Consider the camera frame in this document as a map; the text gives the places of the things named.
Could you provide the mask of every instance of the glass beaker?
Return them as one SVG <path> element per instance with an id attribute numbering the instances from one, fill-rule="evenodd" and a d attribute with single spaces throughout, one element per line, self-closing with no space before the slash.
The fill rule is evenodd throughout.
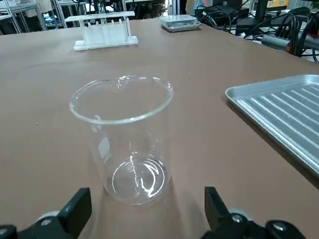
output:
<path id="1" fill-rule="evenodd" d="M 71 98 L 85 122 L 90 149 L 109 195 L 139 205 L 168 185 L 168 110 L 173 89 L 158 78 L 123 76 L 94 81 Z"/>

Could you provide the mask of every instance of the beaker base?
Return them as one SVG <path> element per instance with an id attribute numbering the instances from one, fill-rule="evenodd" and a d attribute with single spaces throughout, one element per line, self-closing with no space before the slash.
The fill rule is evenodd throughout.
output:
<path id="1" fill-rule="evenodd" d="M 108 193 L 114 199 L 140 205 L 152 201 L 165 190 L 168 173 L 151 155 L 134 154 L 108 178 Z"/>

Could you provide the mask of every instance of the brown table surface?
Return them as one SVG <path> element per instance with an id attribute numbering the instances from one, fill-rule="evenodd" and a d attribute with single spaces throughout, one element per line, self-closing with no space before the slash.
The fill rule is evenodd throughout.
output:
<path id="1" fill-rule="evenodd" d="M 215 186 L 227 206 L 258 223 L 283 219 L 318 238 L 318 190 L 223 99 L 231 86 L 316 74 L 318 65 L 201 28 L 172 34 L 157 19 L 133 21 L 138 46 L 84 52 L 73 51 L 78 28 L 1 36 L 0 224 L 23 229 L 60 209 L 78 188 L 98 185 L 80 123 L 68 108 L 78 88 L 150 75 L 175 88 L 169 108 L 172 190 L 142 207 L 100 195 L 103 203 L 92 217 L 99 218 L 94 230 L 102 232 L 96 238 L 199 238 L 208 229 L 205 186 Z M 101 193 L 100 187 L 92 191 Z"/>

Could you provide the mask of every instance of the metal tray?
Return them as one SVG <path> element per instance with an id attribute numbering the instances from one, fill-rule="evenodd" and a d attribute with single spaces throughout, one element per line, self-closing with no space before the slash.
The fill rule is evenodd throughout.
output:
<path id="1" fill-rule="evenodd" d="M 225 94 L 319 176 L 319 76 L 299 75 L 231 87 Z"/>

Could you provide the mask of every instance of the beaker rim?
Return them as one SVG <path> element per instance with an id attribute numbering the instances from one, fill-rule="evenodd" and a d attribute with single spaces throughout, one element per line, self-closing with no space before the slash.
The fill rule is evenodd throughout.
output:
<path id="1" fill-rule="evenodd" d="M 78 113 L 75 110 L 75 102 L 78 100 L 78 98 L 84 94 L 88 89 L 95 87 L 99 84 L 109 84 L 112 82 L 116 82 L 117 85 L 121 85 L 123 84 L 123 82 L 125 81 L 156 81 L 158 83 L 160 83 L 160 85 L 164 88 L 166 88 L 167 91 L 167 99 L 161 103 L 158 107 L 156 107 L 155 109 L 145 113 L 145 114 L 141 114 L 138 116 L 134 116 L 134 117 L 130 117 L 130 118 L 125 118 L 125 119 L 95 119 L 95 118 L 91 118 L 91 117 L 86 117 L 80 113 Z M 165 109 L 171 102 L 173 98 L 173 88 L 172 85 L 169 83 L 169 81 L 167 80 L 163 80 L 157 77 L 147 77 L 147 76 L 122 76 L 118 79 L 111 79 L 111 80 L 101 80 L 101 81 L 92 81 L 86 85 L 84 85 L 83 87 L 81 87 L 80 89 L 78 89 L 73 96 L 71 97 L 70 103 L 69 103 L 69 107 L 70 107 L 70 111 L 72 112 L 72 114 L 77 117 L 80 120 L 83 120 L 85 122 L 88 123 L 92 123 L 92 124 L 100 124 L 100 125 L 107 125 L 107 124 L 125 124 L 125 123 L 133 123 L 133 122 L 137 122 L 143 119 L 146 119 L 148 117 L 151 117 L 159 112 L 161 112 L 163 109 Z"/>

